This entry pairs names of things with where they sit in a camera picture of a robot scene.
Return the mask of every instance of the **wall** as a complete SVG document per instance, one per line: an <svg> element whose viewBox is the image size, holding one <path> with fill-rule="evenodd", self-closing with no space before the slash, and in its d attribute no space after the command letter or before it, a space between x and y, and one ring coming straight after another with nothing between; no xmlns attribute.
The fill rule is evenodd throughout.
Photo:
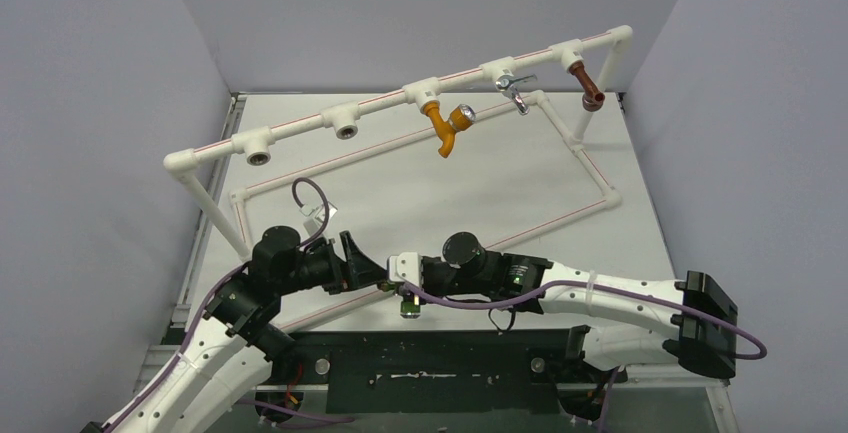
<svg viewBox="0 0 848 433"><path fill-rule="evenodd" d="M629 24L621 91L675 1L185 0L233 90L313 92L393 90ZM587 60L597 74L602 55ZM533 72L533 88L578 88L561 67Z"/></svg>
<svg viewBox="0 0 848 433"><path fill-rule="evenodd" d="M0 6L0 418L79 431L130 397L198 211L162 167L228 91L180 0Z"/></svg>
<svg viewBox="0 0 848 433"><path fill-rule="evenodd" d="M847 29L845 0L679 0L626 96L677 273L771 347L731 387L745 432L848 430Z"/></svg>

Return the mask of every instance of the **bolt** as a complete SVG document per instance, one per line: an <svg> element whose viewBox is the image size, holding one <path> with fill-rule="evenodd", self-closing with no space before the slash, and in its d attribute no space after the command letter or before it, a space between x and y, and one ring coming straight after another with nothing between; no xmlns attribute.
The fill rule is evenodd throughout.
<svg viewBox="0 0 848 433"><path fill-rule="evenodd" d="M530 371L533 373L542 373L545 371L545 360L542 358L533 358L530 360Z"/></svg>
<svg viewBox="0 0 848 433"><path fill-rule="evenodd" d="M330 372L330 362L326 358L320 358L315 362L315 373L326 375Z"/></svg>

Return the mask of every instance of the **yellow faucet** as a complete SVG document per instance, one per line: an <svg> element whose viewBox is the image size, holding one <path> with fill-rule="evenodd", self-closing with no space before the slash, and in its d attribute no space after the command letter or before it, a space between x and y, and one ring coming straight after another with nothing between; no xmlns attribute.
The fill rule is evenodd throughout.
<svg viewBox="0 0 848 433"><path fill-rule="evenodd" d="M442 140L442 147L439 148L439 154L442 158L447 158L453 150L453 144L456 141L456 134L460 131L465 131L474 124L477 116L474 110L468 105L457 106L448 116L448 121L442 119L439 114L439 102L430 101L421 108L421 113L427 115L433 123L433 129L436 130L436 135Z"/></svg>

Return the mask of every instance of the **white board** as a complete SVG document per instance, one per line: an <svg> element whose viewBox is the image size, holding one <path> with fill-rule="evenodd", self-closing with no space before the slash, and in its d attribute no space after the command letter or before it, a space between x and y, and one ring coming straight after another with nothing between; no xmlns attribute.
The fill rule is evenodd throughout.
<svg viewBox="0 0 848 433"><path fill-rule="evenodd" d="M328 106L372 96L375 95L249 95L239 130L284 123ZM575 125L581 111L580 94L551 93L549 97L566 124ZM441 95L440 100L444 111L458 103L467 103L479 111L505 99L497 93L453 93ZM362 118L359 133L350 140L336 139L332 129L282 140L271 146L271 161L264 166L249 166L244 156L234 156L226 171L221 208L233 220L229 201L232 191L428 125L429 120L415 106L403 105ZM672 279L656 217L614 97L595 114L584 144L604 178L622 195L622 204L509 251L602 274ZM440 141L431 138L313 177L339 209L327 230L328 237L336 238L338 232L349 230L362 250L383 264L388 255L403 251L439 256L444 240L458 231L474 232L483 245L489 245L602 198L588 173L537 107L531 108L527 116L506 113L460 133L448 159L438 155L439 146ZM317 204L317 195L307 185L301 188L301 198ZM275 225L296 227L302 236L307 236L290 187L249 199L245 215L253 238L261 238L265 229ZM207 241L192 289L193 305L221 275L238 264L235 251L217 230ZM352 295L361 296L364 292L329 296L315 288L286 296L275 324L349 301ZM485 312L425 306L421 318L405 320L398 309L399 299L392 298L318 329L492 329ZM493 316L500 323L508 318L504 312ZM586 323L597 321L580 315L527 313L519 315L516 328L565 328Z"/></svg>

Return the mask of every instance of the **chrome faucet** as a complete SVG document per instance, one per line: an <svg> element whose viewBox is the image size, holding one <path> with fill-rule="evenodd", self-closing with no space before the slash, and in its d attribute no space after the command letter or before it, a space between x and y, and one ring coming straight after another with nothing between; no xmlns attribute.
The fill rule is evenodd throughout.
<svg viewBox="0 0 848 433"><path fill-rule="evenodd" d="M518 113L523 116L527 114L528 107L527 104L524 103L524 99L521 98L521 93L518 92L518 84L535 79L536 75L522 76L521 78L516 78L512 75L503 75L495 81L495 87L505 97L515 103L515 107L518 108Z"/></svg>

